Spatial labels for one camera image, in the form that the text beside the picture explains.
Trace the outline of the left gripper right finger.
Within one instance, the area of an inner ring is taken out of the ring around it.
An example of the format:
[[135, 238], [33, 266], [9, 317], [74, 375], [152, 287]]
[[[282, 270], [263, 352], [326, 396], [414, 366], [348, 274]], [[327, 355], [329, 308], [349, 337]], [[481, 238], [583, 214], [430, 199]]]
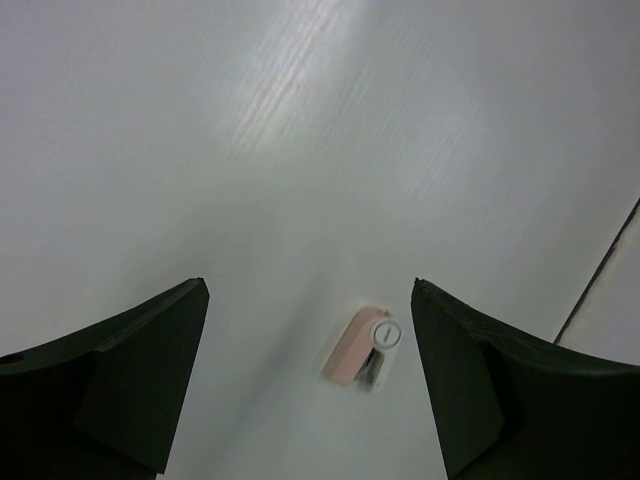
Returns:
[[639, 369], [578, 353], [417, 280], [411, 312], [451, 479], [635, 479]]

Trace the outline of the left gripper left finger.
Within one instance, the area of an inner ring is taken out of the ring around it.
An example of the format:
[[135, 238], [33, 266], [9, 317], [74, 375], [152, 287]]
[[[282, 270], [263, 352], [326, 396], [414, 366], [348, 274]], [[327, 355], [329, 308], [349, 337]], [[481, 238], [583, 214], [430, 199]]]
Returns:
[[209, 291], [188, 279], [137, 307], [1, 359], [4, 479], [164, 474]]

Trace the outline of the pink mini stapler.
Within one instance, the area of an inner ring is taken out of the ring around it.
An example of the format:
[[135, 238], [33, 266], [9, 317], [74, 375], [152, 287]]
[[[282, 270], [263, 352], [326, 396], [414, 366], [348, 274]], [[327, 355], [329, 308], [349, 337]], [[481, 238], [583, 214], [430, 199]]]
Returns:
[[321, 375], [341, 387], [357, 384], [369, 392], [380, 392], [402, 339], [402, 326], [388, 310], [363, 307], [346, 327]]

